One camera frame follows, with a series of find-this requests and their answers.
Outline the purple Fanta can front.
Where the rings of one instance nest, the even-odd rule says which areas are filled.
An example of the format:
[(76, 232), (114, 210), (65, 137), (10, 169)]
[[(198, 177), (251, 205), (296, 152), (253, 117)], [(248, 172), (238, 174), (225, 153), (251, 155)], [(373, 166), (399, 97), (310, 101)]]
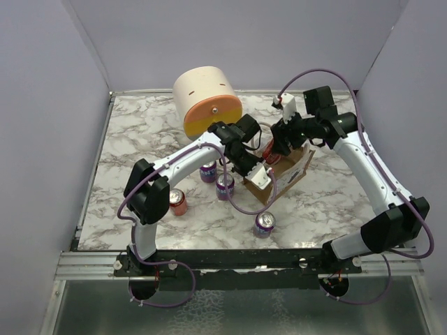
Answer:
[(268, 211), (259, 213), (255, 217), (254, 235), (258, 238), (268, 238), (276, 225), (276, 218)]

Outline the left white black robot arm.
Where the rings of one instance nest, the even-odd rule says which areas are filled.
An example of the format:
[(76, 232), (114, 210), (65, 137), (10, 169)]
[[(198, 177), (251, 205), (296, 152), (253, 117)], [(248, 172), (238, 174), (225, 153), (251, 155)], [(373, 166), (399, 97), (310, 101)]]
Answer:
[(212, 124), (197, 140), (153, 163), (139, 160), (124, 189), (117, 217), (130, 220), (132, 257), (130, 267), (137, 274), (149, 274), (154, 267), (156, 228), (170, 209), (170, 191), (206, 163), (221, 159), (233, 164), (233, 171), (260, 190), (271, 182), (263, 159), (245, 144), (261, 130), (251, 117), (234, 124)]

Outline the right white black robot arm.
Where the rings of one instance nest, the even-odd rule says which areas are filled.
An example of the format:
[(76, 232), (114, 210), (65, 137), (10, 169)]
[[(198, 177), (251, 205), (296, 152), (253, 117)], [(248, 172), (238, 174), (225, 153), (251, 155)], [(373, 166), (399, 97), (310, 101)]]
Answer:
[(319, 87), (303, 93), (308, 116), (296, 110), (295, 97), (282, 93), (273, 99), (273, 107), (282, 118), (271, 127), (272, 152), (287, 156), (305, 142), (321, 140), (347, 164), (362, 186), (375, 217), (351, 234), (323, 245), (321, 265), (336, 273), (346, 259), (367, 253), (382, 253), (415, 239), (430, 206), (424, 197), (415, 198), (402, 187), (380, 158), (366, 132), (352, 112), (340, 114), (330, 87)]

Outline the burlap canvas tote bag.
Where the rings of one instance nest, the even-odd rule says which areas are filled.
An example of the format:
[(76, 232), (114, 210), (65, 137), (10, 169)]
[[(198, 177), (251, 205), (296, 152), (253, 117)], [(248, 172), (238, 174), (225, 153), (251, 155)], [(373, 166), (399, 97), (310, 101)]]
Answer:
[[(285, 194), (290, 188), (298, 183), (307, 173), (307, 168), (312, 161), (315, 151), (311, 149), (308, 142), (300, 148), (293, 149), (291, 154), (282, 157), (274, 165), (267, 165), (272, 168), (277, 182), (277, 193), (275, 200)], [(251, 192), (263, 205), (271, 201), (273, 197), (273, 185), (270, 183), (264, 190), (256, 188), (250, 181), (243, 179), (242, 184)]]

